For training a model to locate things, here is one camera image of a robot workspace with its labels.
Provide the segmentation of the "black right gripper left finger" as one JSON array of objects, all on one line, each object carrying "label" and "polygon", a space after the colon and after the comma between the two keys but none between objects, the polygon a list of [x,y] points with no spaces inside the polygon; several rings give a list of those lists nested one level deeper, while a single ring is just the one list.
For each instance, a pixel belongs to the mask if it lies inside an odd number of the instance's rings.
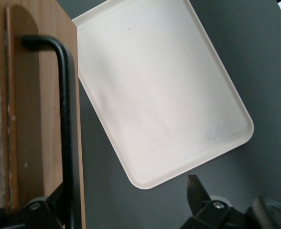
[{"label": "black right gripper left finger", "polygon": [[64,219],[63,185],[47,198],[33,200],[22,210],[22,219],[26,229],[62,229]]}]

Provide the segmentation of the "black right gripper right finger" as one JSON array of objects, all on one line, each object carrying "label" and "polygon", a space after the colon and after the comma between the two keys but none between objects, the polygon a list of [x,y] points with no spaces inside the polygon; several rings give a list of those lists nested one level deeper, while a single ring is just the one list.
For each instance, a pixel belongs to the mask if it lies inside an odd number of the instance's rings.
[{"label": "black right gripper right finger", "polygon": [[187,179],[187,201],[192,216],[181,226],[183,229],[247,229],[245,215],[221,200],[208,195],[196,175]]}]

